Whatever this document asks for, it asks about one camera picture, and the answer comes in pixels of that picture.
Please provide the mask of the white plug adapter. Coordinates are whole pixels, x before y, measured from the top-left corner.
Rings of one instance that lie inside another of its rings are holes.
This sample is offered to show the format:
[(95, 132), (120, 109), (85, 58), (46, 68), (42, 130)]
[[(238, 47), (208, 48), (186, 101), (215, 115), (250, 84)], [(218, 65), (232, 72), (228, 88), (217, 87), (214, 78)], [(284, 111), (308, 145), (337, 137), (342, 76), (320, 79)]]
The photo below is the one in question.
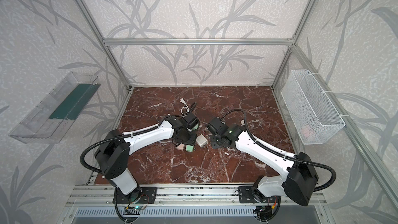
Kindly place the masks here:
[(208, 140), (204, 135), (201, 134), (196, 138), (196, 143), (199, 145), (199, 147), (203, 148), (208, 144)]

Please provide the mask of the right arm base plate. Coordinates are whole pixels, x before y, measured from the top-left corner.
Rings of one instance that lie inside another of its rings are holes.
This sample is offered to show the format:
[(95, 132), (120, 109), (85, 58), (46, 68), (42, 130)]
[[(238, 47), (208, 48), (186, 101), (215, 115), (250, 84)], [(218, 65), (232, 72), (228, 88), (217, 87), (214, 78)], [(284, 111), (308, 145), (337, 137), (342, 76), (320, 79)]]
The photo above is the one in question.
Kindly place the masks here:
[(240, 186), (237, 190), (240, 203), (259, 203), (259, 204), (278, 204), (278, 196), (266, 197), (258, 190), (253, 190), (251, 186)]

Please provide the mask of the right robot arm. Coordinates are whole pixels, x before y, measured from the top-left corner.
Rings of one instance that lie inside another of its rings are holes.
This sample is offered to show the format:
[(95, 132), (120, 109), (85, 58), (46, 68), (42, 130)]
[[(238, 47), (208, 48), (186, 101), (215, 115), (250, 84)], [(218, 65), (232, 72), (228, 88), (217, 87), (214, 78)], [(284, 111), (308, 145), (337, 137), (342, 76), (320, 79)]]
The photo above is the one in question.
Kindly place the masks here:
[(234, 148), (271, 167), (278, 176), (260, 176), (251, 190), (258, 202), (272, 196), (286, 196), (301, 206), (308, 206), (314, 192), (324, 190), (336, 181), (336, 171), (313, 162), (309, 155), (283, 151), (254, 136), (247, 118), (243, 125), (228, 126), (223, 117), (213, 118), (206, 126), (212, 145)]

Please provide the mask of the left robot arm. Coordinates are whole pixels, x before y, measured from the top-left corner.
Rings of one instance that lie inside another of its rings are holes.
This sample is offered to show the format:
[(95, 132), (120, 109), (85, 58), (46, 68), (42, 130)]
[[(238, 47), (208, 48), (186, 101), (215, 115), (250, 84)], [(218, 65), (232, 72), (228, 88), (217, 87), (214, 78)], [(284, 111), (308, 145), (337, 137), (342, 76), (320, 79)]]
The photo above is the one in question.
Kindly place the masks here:
[(106, 139), (90, 145), (80, 155), (80, 164), (104, 178), (126, 197), (138, 197), (140, 186), (127, 168), (129, 157), (154, 143), (172, 139), (174, 143), (195, 143), (199, 119), (192, 113), (165, 116), (159, 123), (131, 132), (113, 130)]

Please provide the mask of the clear plastic wall tray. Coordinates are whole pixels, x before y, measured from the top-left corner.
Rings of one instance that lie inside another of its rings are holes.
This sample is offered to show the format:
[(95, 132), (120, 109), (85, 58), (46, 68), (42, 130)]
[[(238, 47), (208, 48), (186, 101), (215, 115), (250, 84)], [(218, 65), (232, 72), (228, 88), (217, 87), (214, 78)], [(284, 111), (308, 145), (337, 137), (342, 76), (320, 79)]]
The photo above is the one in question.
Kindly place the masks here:
[(9, 136), (25, 144), (60, 143), (100, 86), (96, 75), (68, 73)]

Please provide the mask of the pink plug adapter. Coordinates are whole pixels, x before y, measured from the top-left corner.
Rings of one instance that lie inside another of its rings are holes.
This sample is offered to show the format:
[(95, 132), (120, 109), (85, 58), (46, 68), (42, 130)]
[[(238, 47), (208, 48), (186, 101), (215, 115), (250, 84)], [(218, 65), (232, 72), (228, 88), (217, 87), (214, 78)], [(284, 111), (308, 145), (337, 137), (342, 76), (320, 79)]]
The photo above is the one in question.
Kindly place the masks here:
[(185, 147), (186, 147), (185, 144), (179, 144), (176, 146), (177, 150), (180, 150), (180, 151), (184, 151)]

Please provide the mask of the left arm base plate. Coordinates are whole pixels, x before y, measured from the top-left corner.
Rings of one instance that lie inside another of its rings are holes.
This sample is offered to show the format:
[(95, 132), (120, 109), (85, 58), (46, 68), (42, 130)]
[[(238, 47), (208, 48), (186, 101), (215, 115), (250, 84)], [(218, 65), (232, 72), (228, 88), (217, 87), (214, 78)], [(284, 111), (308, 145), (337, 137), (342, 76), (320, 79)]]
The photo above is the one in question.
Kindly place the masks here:
[(128, 204), (154, 204), (157, 195), (157, 187), (140, 187), (138, 186), (131, 193), (125, 195), (119, 188), (115, 189), (113, 203)]

